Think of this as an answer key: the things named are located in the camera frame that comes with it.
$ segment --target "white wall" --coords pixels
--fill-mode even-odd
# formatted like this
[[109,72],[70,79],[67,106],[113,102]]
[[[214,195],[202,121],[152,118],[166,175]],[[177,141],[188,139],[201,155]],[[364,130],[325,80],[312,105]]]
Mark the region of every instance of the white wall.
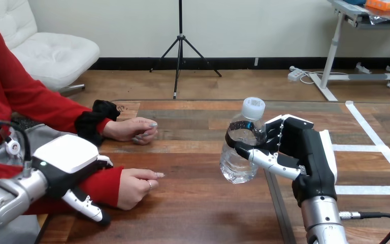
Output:
[[[178,35],[178,0],[29,2],[39,31],[91,39],[101,57],[159,57]],[[327,56],[333,11],[326,0],[183,0],[183,32],[206,57]],[[346,24],[337,56],[390,57],[390,31]]]

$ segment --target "plastic water bottle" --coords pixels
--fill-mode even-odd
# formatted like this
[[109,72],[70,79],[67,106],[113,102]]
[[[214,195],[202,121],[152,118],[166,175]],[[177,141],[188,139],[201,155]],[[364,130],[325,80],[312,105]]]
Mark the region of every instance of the plastic water bottle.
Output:
[[[241,113],[234,116],[231,123],[249,121],[254,124],[255,130],[261,132],[264,129],[264,124],[261,121],[264,109],[265,103],[261,99],[246,98]],[[253,132],[247,129],[230,130],[228,127],[228,134],[234,141],[242,141],[249,145],[256,145],[257,143],[257,138],[255,138]],[[235,149],[229,147],[225,141],[220,157],[220,169],[228,181],[240,184],[253,179],[258,166],[238,155]]]

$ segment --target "gray pants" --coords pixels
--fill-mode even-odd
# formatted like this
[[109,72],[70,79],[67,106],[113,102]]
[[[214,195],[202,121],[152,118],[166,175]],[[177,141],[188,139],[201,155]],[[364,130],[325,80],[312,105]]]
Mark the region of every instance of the gray pants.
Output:
[[[59,136],[69,134],[56,131],[45,125],[29,128],[26,132],[29,137],[30,150],[32,153],[47,142],[54,140]],[[23,152],[24,146],[21,135],[13,132],[11,138],[20,142],[21,151]],[[0,164],[21,166],[22,162],[13,155],[9,155],[5,149],[5,145],[1,144]],[[0,244],[31,244],[35,242],[39,232],[40,225],[38,224],[36,215],[20,216],[0,230]]]

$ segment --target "orange box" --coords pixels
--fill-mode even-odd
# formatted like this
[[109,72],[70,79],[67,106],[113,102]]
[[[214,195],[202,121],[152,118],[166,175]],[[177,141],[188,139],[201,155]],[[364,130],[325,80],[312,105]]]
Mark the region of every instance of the orange box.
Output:
[[366,6],[384,11],[390,11],[390,0],[367,0]]

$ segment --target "desk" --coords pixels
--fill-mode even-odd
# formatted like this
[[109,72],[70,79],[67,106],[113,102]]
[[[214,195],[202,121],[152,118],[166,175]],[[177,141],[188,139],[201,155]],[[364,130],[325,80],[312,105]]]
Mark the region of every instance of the desk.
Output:
[[330,75],[331,67],[333,65],[334,57],[337,51],[337,46],[339,45],[342,24],[344,22],[358,29],[390,29],[390,23],[372,25],[369,20],[369,15],[364,8],[348,4],[343,0],[328,0],[328,2],[333,5],[334,13],[338,15],[336,32],[334,33],[334,37],[331,42],[331,47],[328,53],[327,63],[325,64],[322,79],[319,79],[316,74],[309,75],[325,98],[328,101],[337,101],[336,97],[327,88],[329,80],[390,80],[390,74]]
[[[230,119],[241,101],[119,101],[119,120],[143,116],[159,124],[151,145],[105,141],[101,153],[115,165],[164,172],[159,189],[130,211],[107,211],[101,228],[75,215],[47,219],[39,243],[305,243],[302,218],[290,181],[260,170],[248,183],[233,185],[219,169]],[[343,103],[267,102],[264,119],[290,113],[329,129],[335,148],[373,145]],[[390,104],[356,104],[390,147]],[[336,152],[339,186],[390,186],[390,165],[379,152]],[[390,212],[390,195],[349,195],[340,210]],[[390,221],[345,222],[351,243],[378,243]]]

